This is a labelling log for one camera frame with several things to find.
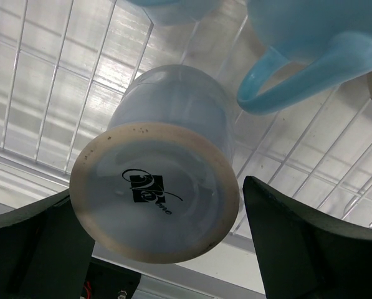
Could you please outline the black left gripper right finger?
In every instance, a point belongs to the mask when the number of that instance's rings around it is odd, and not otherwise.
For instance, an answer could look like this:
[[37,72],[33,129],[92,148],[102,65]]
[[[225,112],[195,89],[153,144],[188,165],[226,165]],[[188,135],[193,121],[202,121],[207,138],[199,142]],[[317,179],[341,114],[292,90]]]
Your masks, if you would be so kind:
[[267,298],[372,298],[372,229],[248,176],[244,203]]

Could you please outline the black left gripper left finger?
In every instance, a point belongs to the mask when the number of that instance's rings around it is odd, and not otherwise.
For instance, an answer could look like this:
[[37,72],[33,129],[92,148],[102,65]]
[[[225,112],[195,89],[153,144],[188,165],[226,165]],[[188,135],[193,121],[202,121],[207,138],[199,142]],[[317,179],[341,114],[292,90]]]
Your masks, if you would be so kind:
[[95,241],[68,191],[0,215],[0,298],[80,298]]

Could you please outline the grey footed mug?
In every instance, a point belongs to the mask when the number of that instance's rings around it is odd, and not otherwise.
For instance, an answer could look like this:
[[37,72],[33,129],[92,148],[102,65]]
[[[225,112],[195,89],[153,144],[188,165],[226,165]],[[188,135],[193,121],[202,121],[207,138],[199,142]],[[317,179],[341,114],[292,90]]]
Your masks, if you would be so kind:
[[213,249],[239,212],[234,117],[226,92],[186,65],[151,69],[127,88],[107,130],[77,157],[69,194],[85,231],[146,263]]

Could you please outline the light blue cream-lined mug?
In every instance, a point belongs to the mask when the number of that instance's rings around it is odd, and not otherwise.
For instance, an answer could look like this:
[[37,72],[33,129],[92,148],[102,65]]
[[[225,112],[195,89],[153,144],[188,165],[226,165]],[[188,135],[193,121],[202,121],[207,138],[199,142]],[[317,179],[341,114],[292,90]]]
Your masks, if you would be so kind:
[[279,111],[372,72],[372,1],[247,1],[265,54],[243,79],[246,112]]

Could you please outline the tall light blue mug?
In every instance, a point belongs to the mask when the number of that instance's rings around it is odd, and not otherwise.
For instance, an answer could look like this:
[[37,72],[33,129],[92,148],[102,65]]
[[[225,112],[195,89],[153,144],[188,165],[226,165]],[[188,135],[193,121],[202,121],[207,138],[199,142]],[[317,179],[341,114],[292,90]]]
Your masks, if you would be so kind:
[[217,9],[218,0],[130,0],[154,25],[173,26],[201,21]]

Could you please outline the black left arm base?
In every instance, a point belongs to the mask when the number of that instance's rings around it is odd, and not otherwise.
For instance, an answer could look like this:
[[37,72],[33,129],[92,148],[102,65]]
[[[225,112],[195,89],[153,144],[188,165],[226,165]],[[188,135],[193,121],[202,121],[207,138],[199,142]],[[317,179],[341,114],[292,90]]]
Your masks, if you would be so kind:
[[80,298],[130,299],[141,273],[92,257]]

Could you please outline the aluminium mounting rail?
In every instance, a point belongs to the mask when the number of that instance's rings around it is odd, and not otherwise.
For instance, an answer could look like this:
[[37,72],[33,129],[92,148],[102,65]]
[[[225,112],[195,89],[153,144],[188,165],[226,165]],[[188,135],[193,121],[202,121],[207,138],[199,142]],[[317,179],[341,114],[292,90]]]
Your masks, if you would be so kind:
[[228,235],[208,253],[179,264],[136,262],[95,244],[93,257],[216,298],[265,298],[253,241]]

